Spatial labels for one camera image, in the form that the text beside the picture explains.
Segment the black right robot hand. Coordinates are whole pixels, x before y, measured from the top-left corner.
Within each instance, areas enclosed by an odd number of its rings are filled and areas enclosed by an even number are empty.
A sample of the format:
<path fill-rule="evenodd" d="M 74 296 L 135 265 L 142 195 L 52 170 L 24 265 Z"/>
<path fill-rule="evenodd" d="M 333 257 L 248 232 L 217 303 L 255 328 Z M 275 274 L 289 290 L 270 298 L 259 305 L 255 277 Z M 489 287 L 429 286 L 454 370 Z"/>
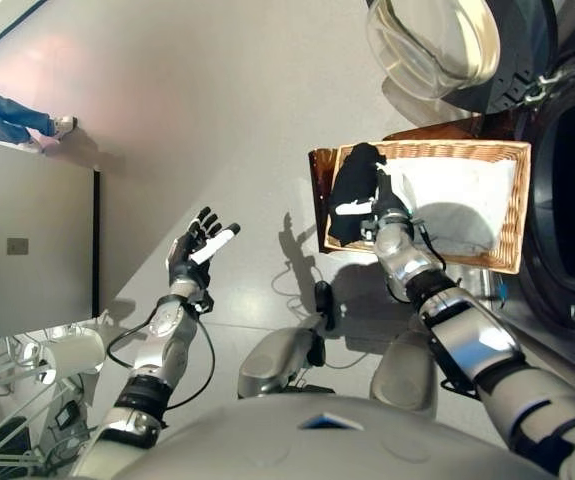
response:
<path fill-rule="evenodd" d="M 339 172 L 333 189 L 332 212 L 338 216 L 369 216 L 381 219 L 390 214 L 409 217 L 403 200 L 394 193 L 384 164 L 351 167 Z"/>

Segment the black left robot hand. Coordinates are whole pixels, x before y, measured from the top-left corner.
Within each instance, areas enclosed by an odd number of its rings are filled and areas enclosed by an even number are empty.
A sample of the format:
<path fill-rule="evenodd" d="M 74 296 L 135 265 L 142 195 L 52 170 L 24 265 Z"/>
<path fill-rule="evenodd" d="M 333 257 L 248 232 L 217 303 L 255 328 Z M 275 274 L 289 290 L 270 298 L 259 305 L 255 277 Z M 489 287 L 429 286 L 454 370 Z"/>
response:
<path fill-rule="evenodd" d="M 212 258 L 240 231 L 238 223 L 223 227 L 210 207 L 201 209 L 170 247 L 166 259 L 169 285 L 189 279 L 200 290 L 206 290 L 211 280 L 209 269 Z"/>

